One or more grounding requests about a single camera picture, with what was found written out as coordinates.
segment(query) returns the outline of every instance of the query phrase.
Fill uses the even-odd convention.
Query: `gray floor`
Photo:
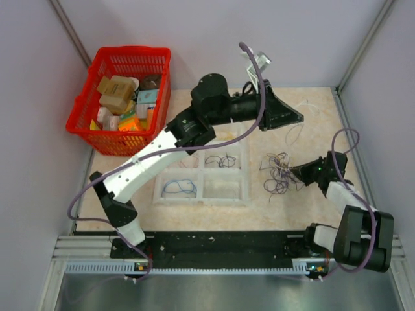
[[[107,277],[69,275],[65,282],[68,294],[75,299]],[[389,273],[372,271],[352,275],[338,271],[323,283],[271,276],[153,276],[137,285],[112,280],[75,305],[63,297],[57,310],[401,310],[395,292]]]

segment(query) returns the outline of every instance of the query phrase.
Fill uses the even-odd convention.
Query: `white organizer box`
[[[246,131],[242,123],[215,127],[222,143]],[[250,174],[247,138],[222,148],[199,150],[175,162],[156,177],[153,203],[169,205],[246,205]]]

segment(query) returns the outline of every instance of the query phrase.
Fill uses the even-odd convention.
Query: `beige tabletop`
[[[300,165],[326,156],[334,133],[341,129],[337,109],[328,87],[274,88],[275,94],[288,105],[304,114],[304,126],[297,141],[290,147],[291,165]],[[190,90],[172,91],[167,122],[190,105]],[[153,204],[154,180],[149,181],[132,197],[139,213],[141,226],[147,231],[186,230],[271,230],[305,229],[312,222],[338,226],[340,216],[334,204],[325,199],[317,185],[300,191],[289,190],[273,195],[264,190],[263,183],[269,172],[259,171],[266,153],[287,152],[287,132],[293,125],[261,132],[256,129],[248,137],[250,157],[250,203],[248,206],[200,206]],[[295,140],[300,126],[287,136],[288,143]],[[336,150],[346,151],[345,135],[339,135]],[[91,172],[107,172],[125,162],[125,157],[111,157],[95,153]],[[361,191],[355,165],[348,157],[346,178]],[[89,190],[80,208],[80,217],[106,218],[93,190]],[[78,222],[78,231],[111,230],[100,222]]]

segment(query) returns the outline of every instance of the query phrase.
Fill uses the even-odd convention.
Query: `white wall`
[[[93,58],[105,45],[172,49],[173,88],[247,81],[238,42],[273,60],[275,86],[337,86],[384,0],[60,0]]]
[[[86,68],[46,0],[0,0],[0,302],[35,310],[89,148],[65,123]]]
[[[344,91],[378,208],[415,263],[415,1],[397,1]]]

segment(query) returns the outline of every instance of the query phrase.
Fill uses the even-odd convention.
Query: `red plastic basket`
[[[171,52],[166,47],[102,47],[98,50],[81,94],[66,123],[69,133],[81,136],[94,149],[109,156],[132,156],[149,144],[162,130],[171,94],[169,63]],[[141,80],[161,74],[160,90],[151,127],[145,132],[93,131],[91,120],[97,119],[101,96],[97,91],[103,76],[134,76]]]

